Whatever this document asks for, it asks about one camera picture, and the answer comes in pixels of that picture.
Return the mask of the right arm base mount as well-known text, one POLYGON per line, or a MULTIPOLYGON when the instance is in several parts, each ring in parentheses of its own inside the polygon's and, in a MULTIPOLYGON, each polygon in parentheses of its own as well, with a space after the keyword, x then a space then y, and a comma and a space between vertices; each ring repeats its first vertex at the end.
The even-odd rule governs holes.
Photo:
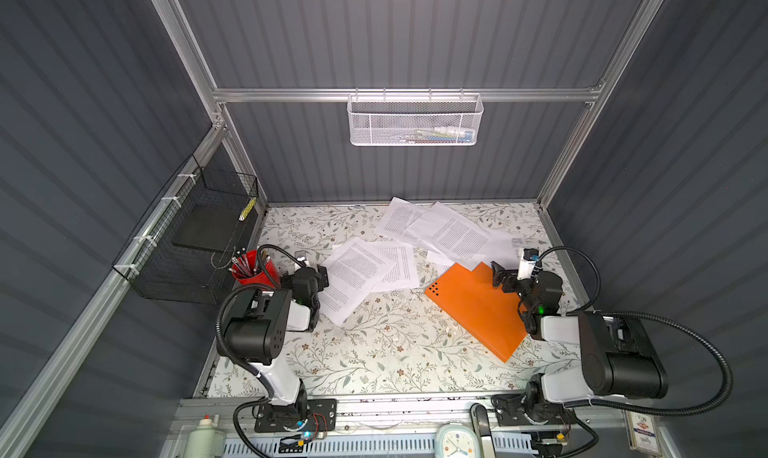
POLYGON ((498 394, 491 397, 497 422, 502 426, 550 425, 569 426, 575 421, 560 404, 549 403, 526 393, 498 394))

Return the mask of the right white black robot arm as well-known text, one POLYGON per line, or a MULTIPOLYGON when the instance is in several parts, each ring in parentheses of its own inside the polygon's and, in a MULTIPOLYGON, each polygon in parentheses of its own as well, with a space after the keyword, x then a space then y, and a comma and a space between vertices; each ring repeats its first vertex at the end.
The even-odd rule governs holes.
POLYGON ((521 270, 493 262, 491 270, 494 288, 519 297, 518 316, 532 339, 580 349, 577 368, 538 373, 529 380, 516 411, 531 423, 545 424, 562 415, 567 403, 578 400, 666 396, 666 371, 639 319, 592 311, 560 315, 555 294, 562 290, 563 280, 532 261, 521 270))

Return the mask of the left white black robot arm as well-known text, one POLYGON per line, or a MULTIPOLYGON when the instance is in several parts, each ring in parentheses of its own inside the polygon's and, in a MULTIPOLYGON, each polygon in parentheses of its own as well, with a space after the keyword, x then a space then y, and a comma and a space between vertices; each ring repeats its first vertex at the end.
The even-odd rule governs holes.
POLYGON ((316 328, 319 293, 328 286, 323 266, 301 266, 282 280, 269 264, 259 270, 254 283, 233 290, 219 306, 217 352, 262 384, 267 404, 307 409, 305 385, 289 368, 282 350, 288 333, 316 328))

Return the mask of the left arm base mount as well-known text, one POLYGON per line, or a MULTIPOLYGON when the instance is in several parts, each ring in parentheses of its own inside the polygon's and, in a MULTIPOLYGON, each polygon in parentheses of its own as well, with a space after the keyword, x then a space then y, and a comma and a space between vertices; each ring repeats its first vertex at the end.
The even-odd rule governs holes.
POLYGON ((255 411, 256 433, 329 432, 336 426, 336 399, 309 399, 292 405, 263 405, 255 411))

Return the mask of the orange black file folder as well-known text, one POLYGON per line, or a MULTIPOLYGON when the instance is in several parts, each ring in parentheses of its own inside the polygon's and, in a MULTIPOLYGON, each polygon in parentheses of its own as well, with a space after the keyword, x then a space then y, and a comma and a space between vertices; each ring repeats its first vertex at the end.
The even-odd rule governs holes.
POLYGON ((518 316, 519 297, 492 286, 492 270, 453 265, 425 294, 500 361, 506 363, 527 336, 518 316))

